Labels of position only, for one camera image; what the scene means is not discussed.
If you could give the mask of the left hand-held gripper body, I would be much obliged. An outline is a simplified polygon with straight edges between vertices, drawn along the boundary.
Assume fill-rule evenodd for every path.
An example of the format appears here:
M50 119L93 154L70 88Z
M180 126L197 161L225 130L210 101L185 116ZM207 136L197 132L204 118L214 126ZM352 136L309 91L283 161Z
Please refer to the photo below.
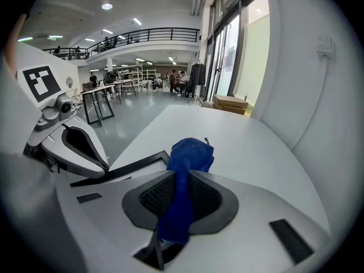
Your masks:
M39 147L63 122L76 115L70 91L80 87L77 67L57 56L18 42L17 79L40 111L27 144Z

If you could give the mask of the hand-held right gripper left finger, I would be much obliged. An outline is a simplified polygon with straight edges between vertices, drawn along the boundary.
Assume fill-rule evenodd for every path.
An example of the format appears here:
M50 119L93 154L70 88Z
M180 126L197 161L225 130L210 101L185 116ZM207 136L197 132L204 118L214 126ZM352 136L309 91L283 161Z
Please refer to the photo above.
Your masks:
M127 194L172 176L160 171L114 183L71 187L60 179L60 206L88 271L164 269L156 217Z

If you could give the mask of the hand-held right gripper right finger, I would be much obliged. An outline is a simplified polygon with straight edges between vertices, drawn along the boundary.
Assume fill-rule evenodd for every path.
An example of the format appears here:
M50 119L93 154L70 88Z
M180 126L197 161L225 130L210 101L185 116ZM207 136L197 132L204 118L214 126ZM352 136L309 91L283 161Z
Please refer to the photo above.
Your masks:
M278 195L254 185L201 172L238 198L234 219L217 234L193 235L166 272L283 272L293 267L269 223L285 219L314 251L330 237L312 219Z

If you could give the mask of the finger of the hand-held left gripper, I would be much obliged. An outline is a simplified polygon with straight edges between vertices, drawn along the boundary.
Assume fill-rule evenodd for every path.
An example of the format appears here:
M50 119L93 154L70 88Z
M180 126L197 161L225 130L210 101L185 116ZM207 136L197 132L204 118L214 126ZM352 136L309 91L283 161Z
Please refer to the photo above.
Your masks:
M66 121L66 147L100 168L109 168L98 136L87 123L77 116Z
M68 149L66 147L66 129L55 130L42 141L41 147L47 154L55 158L62 169L71 173L97 179L109 171L109 168L100 168Z

